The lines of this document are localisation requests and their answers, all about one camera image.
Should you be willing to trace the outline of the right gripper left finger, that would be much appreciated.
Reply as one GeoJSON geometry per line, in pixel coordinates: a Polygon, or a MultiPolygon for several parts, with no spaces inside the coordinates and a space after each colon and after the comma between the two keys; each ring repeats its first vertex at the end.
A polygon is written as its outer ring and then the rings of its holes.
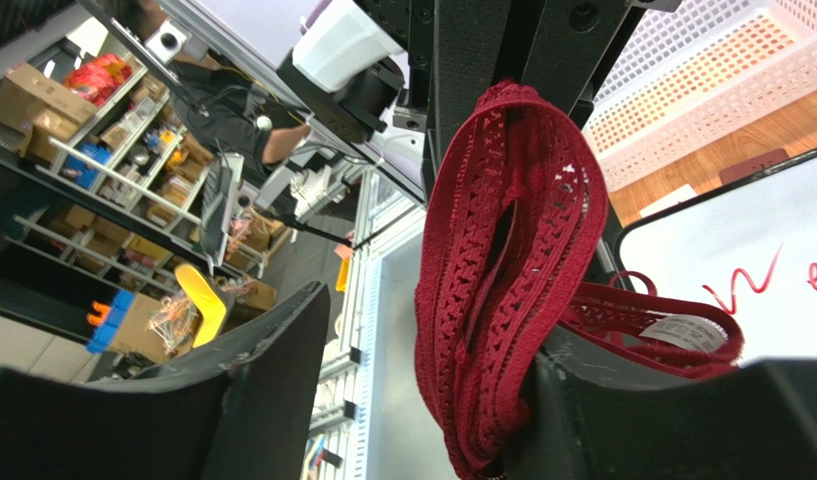
{"type": "Polygon", "coordinates": [[[128,380],[0,367],[0,479],[296,479],[329,327],[312,282],[128,380]]]}

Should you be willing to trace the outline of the dark red bra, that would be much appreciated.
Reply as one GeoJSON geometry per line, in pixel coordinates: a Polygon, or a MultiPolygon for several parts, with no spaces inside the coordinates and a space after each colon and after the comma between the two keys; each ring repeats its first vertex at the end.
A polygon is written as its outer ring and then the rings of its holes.
{"type": "Polygon", "coordinates": [[[494,474],[558,325],[669,375],[734,369],[745,339],[721,309],[586,281],[608,207],[579,128],[532,87],[490,87],[451,140],[425,221],[415,372],[458,477],[494,474]]]}

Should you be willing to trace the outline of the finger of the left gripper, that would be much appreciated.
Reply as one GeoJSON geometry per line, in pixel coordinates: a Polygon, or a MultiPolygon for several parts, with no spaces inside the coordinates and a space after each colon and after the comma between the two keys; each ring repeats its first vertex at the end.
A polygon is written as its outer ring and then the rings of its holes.
{"type": "Polygon", "coordinates": [[[624,0],[435,2],[424,193],[479,97],[502,80],[533,87],[584,127],[634,28],[624,0]]]}

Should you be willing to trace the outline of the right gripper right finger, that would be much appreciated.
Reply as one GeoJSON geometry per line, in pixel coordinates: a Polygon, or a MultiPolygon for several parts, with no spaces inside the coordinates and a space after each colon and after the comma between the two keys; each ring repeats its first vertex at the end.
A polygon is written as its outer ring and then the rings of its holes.
{"type": "Polygon", "coordinates": [[[511,479],[817,479],[817,360],[695,382],[558,327],[526,393],[511,479]]]}

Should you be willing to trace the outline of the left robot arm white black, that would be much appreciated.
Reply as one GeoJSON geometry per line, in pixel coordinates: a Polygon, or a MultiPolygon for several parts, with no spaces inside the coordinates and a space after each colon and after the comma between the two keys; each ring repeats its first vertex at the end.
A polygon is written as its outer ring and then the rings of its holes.
{"type": "Polygon", "coordinates": [[[456,131],[503,80],[583,126],[644,12],[639,1],[324,1],[278,75],[350,143],[383,132],[387,107],[406,108],[418,176],[384,175],[426,202],[456,131]]]}

